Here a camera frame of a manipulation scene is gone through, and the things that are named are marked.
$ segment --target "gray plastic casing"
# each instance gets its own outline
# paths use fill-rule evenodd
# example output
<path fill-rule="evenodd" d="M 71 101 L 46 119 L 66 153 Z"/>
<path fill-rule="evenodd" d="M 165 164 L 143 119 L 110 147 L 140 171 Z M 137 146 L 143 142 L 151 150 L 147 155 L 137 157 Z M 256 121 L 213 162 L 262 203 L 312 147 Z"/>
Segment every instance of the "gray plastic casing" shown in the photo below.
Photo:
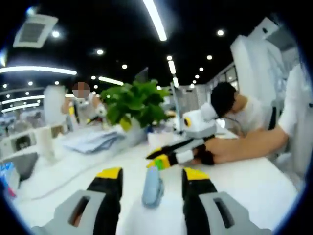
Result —
<path fill-rule="evenodd" d="M 95 219 L 105 197 L 105 193 L 88 190 L 79 190 L 60 204 L 54 213 L 54 218 L 43 227 L 33 227 L 35 235 L 91 235 Z M 79 227 L 70 224 L 76 214 L 80 202 L 87 199 L 88 203 L 81 217 Z"/>
<path fill-rule="evenodd" d="M 199 195 L 206 211 L 211 235 L 271 235 L 269 229 L 260 229 L 249 219 L 249 212 L 226 192 L 206 193 Z M 232 226 L 226 228 L 222 215 L 216 205 L 221 201 L 228 210 Z"/>

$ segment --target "man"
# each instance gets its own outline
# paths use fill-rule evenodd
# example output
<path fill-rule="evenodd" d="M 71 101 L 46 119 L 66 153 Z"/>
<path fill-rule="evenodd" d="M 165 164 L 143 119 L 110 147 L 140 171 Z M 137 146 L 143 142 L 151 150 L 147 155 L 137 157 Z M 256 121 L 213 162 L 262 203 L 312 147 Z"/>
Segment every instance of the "man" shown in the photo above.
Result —
<path fill-rule="evenodd" d="M 201 107 L 205 117 L 205 104 Z M 212 91 L 211 105 L 219 118 L 225 118 L 225 122 L 231 124 L 227 127 L 240 137 L 250 131 L 260 128 L 267 129 L 266 117 L 269 116 L 269 108 L 253 97 L 239 94 L 228 82 L 219 83 Z"/>
<path fill-rule="evenodd" d="M 104 117 L 106 109 L 101 100 L 90 92 L 89 85 L 85 82 L 76 83 L 73 88 L 74 98 L 66 97 L 61 107 L 63 114 L 69 112 L 69 108 L 75 105 L 77 110 L 77 116 L 80 122 L 87 122 L 88 119 L 92 119 L 96 116 Z"/>
<path fill-rule="evenodd" d="M 213 138 L 205 143 L 205 149 L 213 155 L 213 163 L 266 156 L 292 137 L 294 171 L 300 177 L 305 175 L 313 148 L 313 128 L 310 127 L 313 121 L 313 93 L 309 76 L 304 71 L 302 66 L 297 65 L 290 72 L 284 110 L 273 130 L 250 132 L 245 138 L 236 140 Z"/>

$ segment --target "air conditioner vent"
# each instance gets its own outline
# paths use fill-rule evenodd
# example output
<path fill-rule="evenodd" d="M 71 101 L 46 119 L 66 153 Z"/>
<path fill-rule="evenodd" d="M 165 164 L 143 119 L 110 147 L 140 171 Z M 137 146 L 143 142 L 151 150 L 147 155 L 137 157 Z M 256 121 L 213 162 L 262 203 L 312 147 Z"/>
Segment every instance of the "air conditioner vent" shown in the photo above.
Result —
<path fill-rule="evenodd" d="M 53 16 L 29 16 L 16 34 L 13 47 L 42 48 L 57 21 Z"/>
<path fill-rule="evenodd" d="M 20 37 L 20 42 L 36 43 L 42 34 L 45 25 L 42 23 L 25 23 Z"/>

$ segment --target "ceiling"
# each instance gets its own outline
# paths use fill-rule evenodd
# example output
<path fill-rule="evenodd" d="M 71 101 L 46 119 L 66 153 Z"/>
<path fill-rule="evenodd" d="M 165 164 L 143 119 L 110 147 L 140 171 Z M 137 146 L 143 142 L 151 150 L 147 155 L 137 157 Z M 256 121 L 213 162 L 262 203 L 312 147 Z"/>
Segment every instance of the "ceiling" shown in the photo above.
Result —
<path fill-rule="evenodd" d="M 249 6 L 242 8 L 226 0 L 154 0 L 167 36 L 167 41 L 162 42 L 143 0 L 60 2 L 63 3 L 54 0 L 28 1 L 24 5 L 9 3 L 14 14 L 1 17 L 6 22 L 2 35 L 7 36 L 0 43 L 7 51 L 6 67 L 47 66 L 74 70 L 77 75 L 38 71 L 0 73 L 0 101 L 8 99 L 4 92 L 10 89 L 44 88 L 55 81 L 70 88 L 73 79 L 88 82 L 92 91 L 98 85 L 95 90 L 98 93 L 112 84 L 99 83 L 91 76 L 130 83 L 146 67 L 150 79 L 168 86 L 173 79 L 168 55 L 173 57 L 180 85 L 191 84 L 196 74 L 200 75 L 197 84 L 203 84 L 233 61 L 229 46 L 234 39 L 239 34 L 249 34 L 268 13 L 258 10 L 251 14 Z M 49 36 L 40 49 L 13 48 L 15 34 L 30 6 L 38 6 L 39 14 L 57 17 L 53 30 L 60 36 Z M 219 29 L 224 30 L 224 36 L 217 35 Z M 103 55 L 97 55 L 97 49 L 102 49 Z M 208 55 L 212 55 L 212 60 L 207 60 Z M 42 91 L 30 91 L 30 95 L 41 95 Z M 24 96 L 25 91 L 12 93 L 10 99 Z M 4 104 L 2 108 L 8 107 L 9 104 Z"/>

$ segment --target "folded cloth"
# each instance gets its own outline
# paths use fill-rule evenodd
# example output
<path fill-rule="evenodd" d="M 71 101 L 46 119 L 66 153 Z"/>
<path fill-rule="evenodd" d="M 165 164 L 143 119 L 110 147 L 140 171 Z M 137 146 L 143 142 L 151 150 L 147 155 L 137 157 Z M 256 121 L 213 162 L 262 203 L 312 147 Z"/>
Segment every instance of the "folded cloth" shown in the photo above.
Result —
<path fill-rule="evenodd" d="M 100 150 L 107 150 L 124 136 L 115 130 L 91 132 L 63 141 L 63 146 L 80 153 L 94 153 Z"/>

